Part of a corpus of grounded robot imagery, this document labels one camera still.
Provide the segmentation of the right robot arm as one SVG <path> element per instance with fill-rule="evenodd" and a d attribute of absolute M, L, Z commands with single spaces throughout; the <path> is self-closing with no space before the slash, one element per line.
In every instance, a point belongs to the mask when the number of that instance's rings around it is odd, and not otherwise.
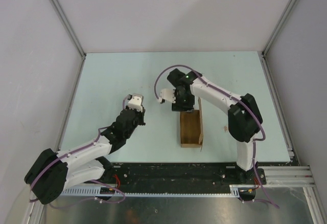
<path fill-rule="evenodd" d="M 249 183 L 256 170 L 254 143 L 266 138 L 263 118 L 254 96 L 227 91 L 195 70 L 186 74 L 175 68 L 167 80 L 173 88 L 162 89 L 157 99 L 160 103 L 170 102 L 173 111 L 193 112 L 195 99 L 200 98 L 227 115 L 229 134 L 237 142 L 235 177 L 242 184 Z"/>

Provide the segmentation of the aluminium frame rail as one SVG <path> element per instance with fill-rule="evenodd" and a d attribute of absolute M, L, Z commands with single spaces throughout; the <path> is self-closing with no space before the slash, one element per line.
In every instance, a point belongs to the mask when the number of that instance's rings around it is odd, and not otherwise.
<path fill-rule="evenodd" d="M 262 166 L 267 187 L 315 187 L 309 166 Z"/>

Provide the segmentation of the brown cardboard box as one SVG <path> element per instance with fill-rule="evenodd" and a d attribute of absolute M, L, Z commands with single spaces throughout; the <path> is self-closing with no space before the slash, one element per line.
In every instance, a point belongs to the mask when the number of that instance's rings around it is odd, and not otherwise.
<path fill-rule="evenodd" d="M 180 112 L 180 145 L 182 148 L 200 148 L 203 146 L 203 119 L 201 99 L 197 100 L 198 109 L 191 113 Z"/>

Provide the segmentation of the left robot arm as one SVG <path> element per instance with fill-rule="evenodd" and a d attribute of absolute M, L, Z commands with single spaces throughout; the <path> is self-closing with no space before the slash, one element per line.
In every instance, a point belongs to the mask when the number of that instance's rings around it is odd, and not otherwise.
<path fill-rule="evenodd" d="M 47 205 L 72 186 L 93 180 L 109 182 L 113 170 L 106 156 L 122 148 L 135 129 L 145 125 L 144 116 L 143 106 L 126 106 L 110 126 L 99 128 L 90 142 L 66 151 L 42 151 L 24 178 L 35 199 Z"/>

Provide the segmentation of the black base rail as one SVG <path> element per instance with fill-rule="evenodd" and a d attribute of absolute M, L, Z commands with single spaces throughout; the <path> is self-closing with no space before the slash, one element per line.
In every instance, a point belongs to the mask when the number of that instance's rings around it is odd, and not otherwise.
<path fill-rule="evenodd" d="M 245 183 L 238 182 L 235 168 L 235 163 L 110 163 L 99 181 L 137 194 L 222 194 L 231 185 L 267 183 L 262 168 Z"/>

